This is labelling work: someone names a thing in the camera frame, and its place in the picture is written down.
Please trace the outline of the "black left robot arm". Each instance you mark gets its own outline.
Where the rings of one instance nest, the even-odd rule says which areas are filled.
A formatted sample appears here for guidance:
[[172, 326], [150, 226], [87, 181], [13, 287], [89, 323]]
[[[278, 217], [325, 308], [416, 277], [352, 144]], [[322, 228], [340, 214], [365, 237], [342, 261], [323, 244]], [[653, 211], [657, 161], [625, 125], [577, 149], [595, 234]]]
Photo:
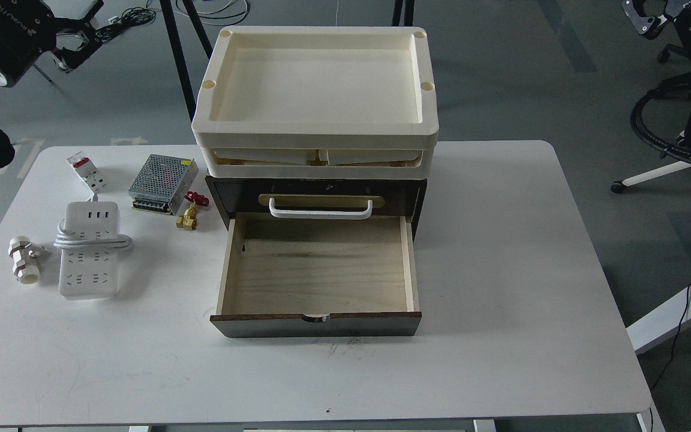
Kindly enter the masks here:
[[43, 1], [0, 1], [0, 86], [16, 85], [44, 53], [64, 72], [82, 65], [102, 45], [92, 24], [102, 5], [93, 1], [69, 19]]

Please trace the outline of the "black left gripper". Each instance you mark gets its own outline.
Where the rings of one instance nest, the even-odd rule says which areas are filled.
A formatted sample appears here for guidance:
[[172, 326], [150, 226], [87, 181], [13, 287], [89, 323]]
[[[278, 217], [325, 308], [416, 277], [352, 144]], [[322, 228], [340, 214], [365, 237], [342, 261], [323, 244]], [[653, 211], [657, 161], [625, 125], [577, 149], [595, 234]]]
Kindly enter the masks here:
[[95, 16], [103, 5], [103, 1], [91, 1], [79, 19], [49, 15], [52, 20], [53, 33], [57, 38], [75, 37], [80, 40], [76, 49], [54, 46], [46, 52], [61, 71], [65, 73], [74, 71], [103, 46], [103, 41], [99, 38], [94, 27], [97, 22]]

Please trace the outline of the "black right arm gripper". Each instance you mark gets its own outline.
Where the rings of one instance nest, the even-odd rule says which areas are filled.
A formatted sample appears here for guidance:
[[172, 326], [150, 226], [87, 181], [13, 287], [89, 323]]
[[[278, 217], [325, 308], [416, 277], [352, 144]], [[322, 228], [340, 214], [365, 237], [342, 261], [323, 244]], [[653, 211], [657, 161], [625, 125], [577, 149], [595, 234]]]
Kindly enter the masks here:
[[645, 1], [622, 1], [621, 7], [638, 34], [647, 40], [660, 35], [667, 22], [674, 22], [691, 1], [666, 1], [660, 14], [651, 16], [644, 11]]

